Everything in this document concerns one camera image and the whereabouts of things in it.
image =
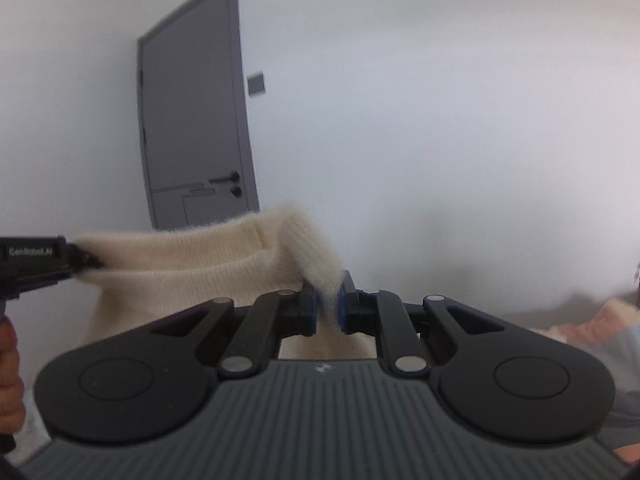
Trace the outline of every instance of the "circular pad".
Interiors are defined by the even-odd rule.
[[[101,400],[133,399],[154,382],[149,365],[134,359],[110,359],[90,366],[80,376],[80,387]]]
[[[597,359],[526,331],[465,337],[442,367],[438,389],[476,430],[537,444],[595,434],[615,394]]]
[[[495,381],[505,392],[517,397],[549,399],[569,385],[569,374],[549,359],[516,357],[495,369]]]
[[[131,332],[54,359],[34,394],[53,434],[117,446],[183,425],[205,402],[210,380],[184,338]]]

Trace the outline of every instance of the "black handle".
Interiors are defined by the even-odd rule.
[[[240,181],[240,173],[238,173],[237,171],[232,171],[229,176],[220,176],[218,178],[209,179],[210,184],[219,184],[220,182],[233,182],[235,184],[236,182],[239,182],[239,181]]]
[[[6,455],[15,449],[15,440],[13,435],[0,433],[0,454]]]

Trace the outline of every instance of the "knit sweater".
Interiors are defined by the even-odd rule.
[[[340,260],[296,206],[183,231],[84,235],[75,243],[105,264],[79,275],[101,289],[86,342],[212,298],[232,298],[243,306],[266,292],[300,290],[307,280],[326,305],[318,334],[286,338],[280,357],[375,356],[372,338],[346,336],[337,328],[332,306],[342,283]]]

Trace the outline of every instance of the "door handle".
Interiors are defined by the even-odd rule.
[[[240,181],[240,173],[238,173],[237,171],[232,171],[231,174],[229,174],[228,176],[220,176],[218,178],[209,179],[210,184],[220,184],[221,182],[233,182],[235,184],[236,182],[239,182],[239,181]]]

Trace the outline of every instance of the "hand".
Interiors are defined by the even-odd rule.
[[[20,356],[14,326],[0,323],[0,433],[16,433],[24,423],[24,384],[18,375]]]

